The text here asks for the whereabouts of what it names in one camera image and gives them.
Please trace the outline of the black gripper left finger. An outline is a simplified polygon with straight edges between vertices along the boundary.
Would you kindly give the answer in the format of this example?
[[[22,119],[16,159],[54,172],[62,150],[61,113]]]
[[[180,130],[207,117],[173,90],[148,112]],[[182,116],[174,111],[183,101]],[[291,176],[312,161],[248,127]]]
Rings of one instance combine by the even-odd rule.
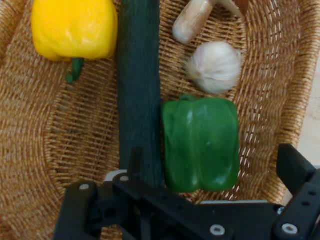
[[[103,228],[119,226],[125,240],[233,240],[235,231],[163,188],[142,180],[144,153],[131,152],[126,173],[97,185],[79,181],[65,191],[54,230],[56,240],[98,240]]]

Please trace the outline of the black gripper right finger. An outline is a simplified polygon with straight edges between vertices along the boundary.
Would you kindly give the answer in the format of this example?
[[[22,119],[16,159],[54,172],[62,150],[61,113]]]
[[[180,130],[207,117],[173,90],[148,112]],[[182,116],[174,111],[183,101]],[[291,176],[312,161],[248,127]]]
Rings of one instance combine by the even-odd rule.
[[[280,144],[276,173],[292,198],[273,223],[272,239],[319,239],[320,170],[291,144]]]

